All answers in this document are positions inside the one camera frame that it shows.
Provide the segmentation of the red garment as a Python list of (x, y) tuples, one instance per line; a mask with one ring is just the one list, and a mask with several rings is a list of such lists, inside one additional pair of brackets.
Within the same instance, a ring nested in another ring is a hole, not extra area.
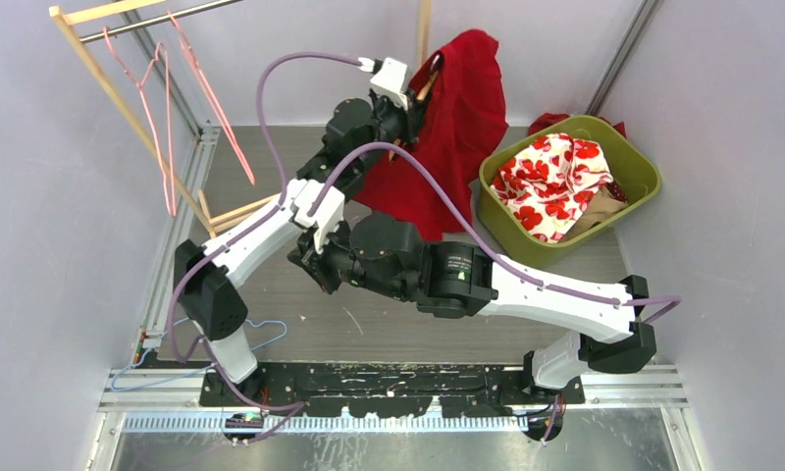
[[(427, 87), (430, 97), (419, 140), (405, 148), (465, 221), (472, 219), (470, 184), (508, 128), (498, 48), (485, 31), (465, 30), (436, 50), (409, 83), (414, 91)], [(463, 230), (429, 183), (401, 157), (383, 155), (354, 199), (414, 224), (427, 241)]]

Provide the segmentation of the poppy print white skirt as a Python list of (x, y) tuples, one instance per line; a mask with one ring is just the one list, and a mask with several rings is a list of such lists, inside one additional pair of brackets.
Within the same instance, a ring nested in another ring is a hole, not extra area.
[(531, 237), (559, 243), (610, 182), (602, 147), (560, 132), (539, 136), (499, 166), (490, 189)]

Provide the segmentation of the tan brown skirt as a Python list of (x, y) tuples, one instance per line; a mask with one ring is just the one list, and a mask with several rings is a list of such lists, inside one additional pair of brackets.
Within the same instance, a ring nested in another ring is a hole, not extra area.
[(584, 234), (591, 228), (607, 221), (629, 206), (627, 201), (616, 198), (608, 189), (602, 188), (595, 194), (587, 209), (567, 231), (561, 242)]

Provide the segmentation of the pink wire hanger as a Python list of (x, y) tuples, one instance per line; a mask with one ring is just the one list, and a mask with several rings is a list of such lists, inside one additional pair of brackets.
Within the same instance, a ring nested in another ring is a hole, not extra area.
[[(152, 138), (153, 143), (153, 154), (156, 158), (158, 163), (161, 177), (162, 177), (162, 191), (165, 200), (165, 206), (168, 215), (171, 218), (174, 218), (178, 214), (177, 210), (177, 191), (176, 191), (176, 184), (175, 184), (175, 151), (174, 151), (174, 143), (173, 143), (173, 136), (172, 136), (172, 96), (171, 96), (171, 84), (170, 84), (170, 66), (167, 64), (167, 59), (169, 58), (168, 50), (166, 46), (161, 43), (155, 46), (151, 58), (147, 63), (145, 72), (141, 79), (138, 79), (132, 71), (129, 69), (125, 61), (121, 58), (117, 49), (113, 44), (114, 34), (111, 33), (111, 30), (108, 27), (104, 27), (102, 32), (104, 33), (104, 40), (107, 44), (107, 47), (112, 54), (112, 56), (116, 59), (119, 65), (122, 67), (125, 75), (134, 85), (136, 92), (138, 93), (138, 97), (140, 103), (143, 108), (143, 112), (146, 118), (146, 122), (149, 125), (150, 135)], [(158, 128), (156, 126), (156, 121), (154, 119), (153, 112), (150, 109), (150, 105), (148, 99), (146, 98), (145, 94), (145, 86), (150, 79), (151, 73), (154, 71), (156, 65), (161, 65), (163, 68), (163, 85), (164, 85), (164, 92), (165, 92), (165, 120), (166, 120), (166, 129), (165, 129), (165, 136), (166, 136), (166, 149), (163, 149), (162, 142), (159, 136)]]

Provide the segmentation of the red polka dot skirt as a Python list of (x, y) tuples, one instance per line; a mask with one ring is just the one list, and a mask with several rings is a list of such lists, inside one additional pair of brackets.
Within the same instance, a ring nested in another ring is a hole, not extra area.
[(610, 182), (604, 186), (606, 193), (613, 199), (623, 203), (628, 203), (628, 197), (618, 182)]

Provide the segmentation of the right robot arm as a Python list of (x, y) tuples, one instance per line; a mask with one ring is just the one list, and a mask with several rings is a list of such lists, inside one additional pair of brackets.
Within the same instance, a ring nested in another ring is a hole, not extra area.
[(458, 241), (426, 242), (414, 225), (375, 213), (354, 227), (340, 222), (321, 248), (308, 230), (288, 254), (327, 294), (349, 284), (413, 302), (437, 318), (510, 316), (556, 325), (566, 335), (528, 352), (521, 389), (548, 401), (590, 372), (632, 374), (656, 353), (654, 327), (634, 306), (615, 308), (529, 283), (535, 270)]

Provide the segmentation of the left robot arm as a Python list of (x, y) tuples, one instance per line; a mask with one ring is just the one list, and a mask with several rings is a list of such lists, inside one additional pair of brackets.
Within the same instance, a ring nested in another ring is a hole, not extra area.
[(318, 261), (347, 233), (346, 202), (363, 188), (384, 143), (416, 141), (428, 106), (426, 98), (407, 109), (382, 96), (342, 101), (326, 124), (321, 148), (275, 199), (215, 238), (202, 244), (187, 239), (176, 248), (173, 299), (203, 336), (224, 391), (236, 403), (251, 404), (263, 390), (244, 332), (248, 309), (240, 288), (291, 241), (300, 243), (300, 266), (320, 284), (330, 281), (331, 271)]

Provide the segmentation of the crumpled red cloth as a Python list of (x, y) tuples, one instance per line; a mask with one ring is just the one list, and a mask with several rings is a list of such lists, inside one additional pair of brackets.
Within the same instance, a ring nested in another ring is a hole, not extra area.
[[(532, 135), (536, 132), (542, 131), (550, 126), (558, 124), (566, 119), (570, 118), (569, 114), (554, 114), (554, 113), (544, 113), (539, 116), (528, 128), (528, 134)], [(612, 126), (619, 134), (621, 134), (624, 138), (627, 137), (626, 134), (626, 127), (624, 122), (619, 122)]]

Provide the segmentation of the green plastic laundry basket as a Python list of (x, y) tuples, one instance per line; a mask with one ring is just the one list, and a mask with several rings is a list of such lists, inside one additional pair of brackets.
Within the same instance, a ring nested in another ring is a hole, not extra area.
[[(531, 237), (520, 226), (506, 207), (497, 200), (490, 185), (497, 174), (498, 167), (514, 154), (541, 135), (560, 132), (595, 141), (602, 147), (613, 180), (624, 190), (629, 206), (582, 235), (566, 242), (546, 243)], [(508, 255), (536, 268), (554, 263), (577, 247), (586, 244), (590, 239), (611, 229), (624, 216), (656, 196), (661, 188), (661, 177), (649, 158), (619, 134), (610, 123), (586, 115), (570, 117), (488, 157), (480, 167), (479, 182), (482, 187), (477, 202), (480, 222)]]

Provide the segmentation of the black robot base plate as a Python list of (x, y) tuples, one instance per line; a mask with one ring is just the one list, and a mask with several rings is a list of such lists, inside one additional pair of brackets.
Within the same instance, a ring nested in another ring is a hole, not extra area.
[(500, 364), (263, 362), (238, 389), (265, 405), (300, 402), (309, 417), (420, 417), (433, 405), (444, 418), (500, 417), (555, 399), (525, 367)]

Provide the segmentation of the aluminium corner rail right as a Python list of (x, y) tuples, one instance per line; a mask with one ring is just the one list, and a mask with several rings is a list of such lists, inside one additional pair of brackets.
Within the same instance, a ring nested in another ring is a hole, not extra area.
[(598, 116), (600, 114), (608, 96), (663, 3), (663, 0), (643, 0), (640, 2), (587, 106), (587, 115)]

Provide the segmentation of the metal clothes rail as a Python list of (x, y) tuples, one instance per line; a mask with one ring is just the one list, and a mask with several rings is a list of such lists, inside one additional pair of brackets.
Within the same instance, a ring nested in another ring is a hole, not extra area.
[[(125, 33), (132, 33), (135, 31), (150, 28), (152, 26), (158, 26), (161, 24), (169, 23), (171, 20), (178, 20), (178, 19), (192, 17), (209, 11), (231, 6), (237, 3), (240, 3), (240, 0), (210, 1), (206, 3), (201, 3), (195, 6), (190, 6), (176, 11), (172, 11), (170, 13), (159, 14), (151, 18), (146, 18), (137, 21), (130, 21), (122, 26), (108, 28), (104, 32), (82, 35), (79, 38), (79, 41), (82, 44), (87, 44), (87, 43), (103, 40), (107, 35), (112, 37), (117, 37)], [(135, 12), (146, 6), (149, 6), (149, 3), (142, 4), (141, 6), (139, 6), (134, 1), (116, 2), (116, 3), (99, 6), (99, 7), (90, 8), (83, 11), (69, 13), (65, 15), (65, 19), (69, 26), (77, 26), (89, 22), (103, 20), (111, 16), (118, 16), (121, 14), (126, 14), (128, 12)]]

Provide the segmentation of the aluminium floor rail front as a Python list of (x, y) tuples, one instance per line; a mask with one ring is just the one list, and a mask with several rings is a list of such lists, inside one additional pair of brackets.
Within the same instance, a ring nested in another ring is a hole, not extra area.
[[(186, 378), (175, 377), (171, 369), (164, 369), (161, 378), (171, 380), (171, 387), (152, 387), (145, 392), (105, 392), (97, 409), (101, 416), (117, 416), (116, 432), (137, 433), (229, 433), (226, 421), (236, 413), (255, 412), (255, 407), (201, 407), (198, 405), (198, 382), (203, 373), (197, 370)], [(686, 408), (688, 398), (680, 376), (672, 365), (649, 365), (644, 371), (628, 375), (587, 373), (577, 382), (583, 392), (567, 410), (613, 410)], [(374, 412), (362, 417), (352, 415), (346, 406), (334, 417), (313, 417), (303, 412), (291, 418), (278, 433), (467, 433), (516, 432), (526, 428), (529, 420), (519, 415), (525, 406), (516, 406), (506, 416), (491, 413), (476, 417), (462, 412), (457, 417), (443, 417), (439, 400), (435, 397), (419, 415), (410, 413), (400, 417), (381, 418)]]

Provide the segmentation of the wooden clothes rack frame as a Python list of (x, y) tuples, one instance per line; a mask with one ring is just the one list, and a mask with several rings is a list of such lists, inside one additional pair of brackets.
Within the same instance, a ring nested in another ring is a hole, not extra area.
[[(211, 217), (208, 214), (208, 206), (206, 200), (204, 200), (203, 191), (200, 189), (197, 191), (197, 199), (194, 199), (192, 194), (186, 187), (184, 186), (181, 179), (177, 176), (175, 172), (175, 165), (173, 163), (174, 159), (174, 152), (172, 150), (172, 138), (170, 135), (171, 132), (171, 124), (170, 124), (170, 106), (171, 106), (171, 76), (169, 70), (169, 64), (167, 64), (168, 55), (164, 45), (158, 44), (156, 46), (152, 46), (155, 49), (149, 54), (149, 63), (147, 71), (154, 70), (154, 67), (157, 63), (164, 63), (163, 66), (163, 73), (162, 79), (165, 86), (165, 99), (166, 99), (166, 117), (168, 120), (167, 123), (167, 138), (168, 141), (168, 151), (167, 154), (161, 151), (161, 145), (159, 144), (158, 140), (158, 132), (155, 128), (155, 123), (152, 118), (152, 114), (149, 111), (149, 107), (146, 101), (146, 97), (143, 91), (144, 83), (146, 82), (146, 77), (142, 80), (136, 79), (129, 69), (125, 66), (123, 61), (121, 60), (118, 53), (115, 51), (114, 48), (110, 47), (110, 39), (117, 35), (121, 35), (127, 32), (135, 32), (138, 30), (145, 29), (150, 26), (156, 26), (163, 23), (172, 23), (178, 29), (179, 24), (177, 20), (179, 18), (186, 18), (194, 15), (198, 15), (203, 12), (207, 12), (210, 10), (215, 10), (218, 8), (223, 8), (228, 5), (232, 5), (241, 1), (212, 1), (208, 3), (204, 3), (201, 5), (197, 5), (194, 7), (188, 7), (183, 10), (179, 10), (176, 12), (168, 12), (164, 15), (159, 17), (154, 17), (148, 20), (141, 20), (137, 23), (130, 23), (126, 26), (119, 26), (118, 28), (109, 29), (104, 27), (103, 32), (100, 35), (92, 34), (81, 37), (77, 34), (75, 30), (76, 25), (85, 24), (92, 21), (102, 20), (114, 15), (126, 14), (128, 12), (134, 12), (138, 9), (148, 7), (151, 5), (161, 4), (165, 1), (116, 1), (114, 3), (108, 3), (105, 5), (96, 6), (93, 8), (77, 11), (74, 13), (64, 13), (59, 6), (51, 6), (49, 7), (49, 16), (57, 26), (59, 31), (63, 33), (66, 37), (70, 45), (78, 54), (81, 61), (85, 64), (87, 69), (93, 75), (93, 77), (97, 80), (101, 88), (122, 114), (122, 116), (127, 121), (128, 125), (131, 127), (133, 132), (138, 136), (138, 138), (143, 142), (147, 150), (149, 151), (150, 155), (154, 157), (159, 165), (161, 175), (162, 175), (162, 187), (163, 187), (163, 195), (165, 197), (165, 204), (168, 213), (172, 218), (176, 218), (178, 214), (178, 210), (174, 207), (175, 205), (172, 203), (177, 202), (177, 191), (184, 197), (185, 203), (193, 210), (194, 215), (200, 221), (201, 225), (208, 231), (210, 236), (216, 236), (218, 233), (227, 231), (237, 225), (239, 225), (247, 216), (252, 214), (255, 210), (261, 208), (265, 204), (271, 202), (272, 200), (276, 200), (278, 195), (273, 194), (268, 197), (262, 198), (255, 202), (249, 203), (247, 205), (241, 206), (236, 208), (233, 211), (223, 213), (216, 217)], [(432, 19), (432, 9), (433, 9), (433, 1), (419, 1), (419, 13), (418, 13), (418, 27), (417, 27), (417, 39), (418, 39), (418, 47), (419, 47), (419, 60), (424, 61), (427, 58), (427, 48), (428, 48), (428, 40), (430, 34), (430, 27), (431, 27), (431, 19)], [(146, 131), (142, 123), (139, 122), (138, 117), (136, 116), (133, 109), (129, 106), (125, 98), (123, 97), (122, 93), (116, 88), (116, 86), (112, 83), (110, 78), (101, 68), (100, 64), (96, 60), (96, 58), (89, 52), (88, 48), (86, 47), (87, 43), (97, 41), (99, 39), (104, 39), (107, 42), (107, 45), (112, 53), (113, 57), (119, 62), (119, 64), (123, 67), (125, 74), (131, 80), (133, 85), (136, 88), (138, 93), (139, 99), (143, 106), (144, 114), (147, 120), (147, 123), (150, 128), (150, 133)], [(206, 94), (208, 98), (208, 102), (211, 105), (213, 111), (217, 115), (217, 119), (219, 121), (220, 127), (227, 135), (229, 142), (232, 144), (232, 148), (235, 150), (237, 157), (239, 157), (242, 161), (245, 161), (243, 158), (243, 153), (241, 152), (241, 148), (234, 137), (234, 134), (231, 131), (230, 121), (228, 120), (226, 114), (224, 113), (219, 100), (210, 86), (207, 77), (204, 75), (203, 70), (198, 65), (197, 59), (195, 59), (194, 53), (186, 52), (189, 54), (189, 64), (191, 68), (194, 70), (196, 74), (197, 81), (199, 82), (200, 86), (202, 87), (202, 91)]]

